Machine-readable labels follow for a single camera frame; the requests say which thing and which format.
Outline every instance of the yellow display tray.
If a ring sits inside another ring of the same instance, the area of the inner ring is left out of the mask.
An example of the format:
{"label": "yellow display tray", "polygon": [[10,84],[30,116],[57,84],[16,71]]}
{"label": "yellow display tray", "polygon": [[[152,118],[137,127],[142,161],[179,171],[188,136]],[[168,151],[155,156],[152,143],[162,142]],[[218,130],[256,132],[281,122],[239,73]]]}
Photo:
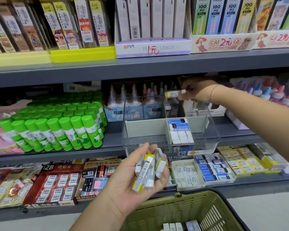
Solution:
{"label": "yellow display tray", "polygon": [[90,49],[51,50],[50,57],[52,62],[61,63],[116,59],[117,55],[115,46],[109,46]]}
{"label": "yellow display tray", "polygon": [[0,66],[24,66],[51,63],[48,51],[0,54]]}

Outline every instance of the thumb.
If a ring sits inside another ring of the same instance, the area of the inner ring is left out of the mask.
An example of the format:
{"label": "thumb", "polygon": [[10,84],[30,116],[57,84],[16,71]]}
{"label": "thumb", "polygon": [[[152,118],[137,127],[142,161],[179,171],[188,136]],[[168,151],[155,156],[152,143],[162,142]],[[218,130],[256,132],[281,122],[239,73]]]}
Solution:
{"label": "thumb", "polygon": [[124,162],[122,163],[125,166],[135,166],[135,164],[138,163],[138,161],[140,160],[140,158],[146,154],[146,152],[148,151],[149,148],[149,143],[145,143],[144,145],[140,146],[139,148],[137,148],[135,151],[133,151],[128,158],[126,158],[124,160]]}
{"label": "thumb", "polygon": [[178,96],[179,100],[192,100],[195,99],[195,89],[193,89],[192,91],[186,91],[186,93],[182,93]]}

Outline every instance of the person's right hand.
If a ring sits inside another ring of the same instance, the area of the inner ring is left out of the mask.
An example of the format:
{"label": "person's right hand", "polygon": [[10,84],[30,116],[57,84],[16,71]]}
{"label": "person's right hand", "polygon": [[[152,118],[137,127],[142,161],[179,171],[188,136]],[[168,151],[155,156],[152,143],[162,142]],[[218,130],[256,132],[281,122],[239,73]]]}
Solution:
{"label": "person's right hand", "polygon": [[191,77],[183,82],[182,89],[186,89],[186,93],[178,96],[179,100],[191,100],[203,101],[206,103],[212,103],[212,91],[219,84],[206,77]]}

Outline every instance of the bracelet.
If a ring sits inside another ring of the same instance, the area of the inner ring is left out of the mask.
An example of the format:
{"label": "bracelet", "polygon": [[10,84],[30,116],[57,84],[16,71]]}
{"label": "bracelet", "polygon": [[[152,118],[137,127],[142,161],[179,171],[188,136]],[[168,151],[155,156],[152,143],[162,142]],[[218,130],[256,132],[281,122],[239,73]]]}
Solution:
{"label": "bracelet", "polygon": [[210,99],[209,99],[210,103],[212,103],[212,101],[211,101],[212,93],[213,93],[214,89],[215,89],[216,87],[218,87],[219,85],[220,85],[220,84],[217,84],[217,85],[212,89],[211,94],[210,94]]}

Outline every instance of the red umbrella illustration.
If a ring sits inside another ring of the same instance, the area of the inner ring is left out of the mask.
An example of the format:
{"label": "red umbrella illustration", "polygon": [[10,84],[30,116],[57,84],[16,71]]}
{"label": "red umbrella illustration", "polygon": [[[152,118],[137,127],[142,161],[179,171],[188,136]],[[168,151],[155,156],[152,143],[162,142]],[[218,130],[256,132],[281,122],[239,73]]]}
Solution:
{"label": "red umbrella illustration", "polygon": [[267,37],[267,34],[266,34],[266,33],[261,33],[261,34],[258,36],[257,40],[260,39],[260,41],[262,41],[262,38],[265,38],[265,37]]}
{"label": "red umbrella illustration", "polygon": [[206,41],[206,38],[203,38],[203,37],[200,37],[197,41],[196,41],[196,44],[201,44],[202,45],[202,42],[205,42]]}

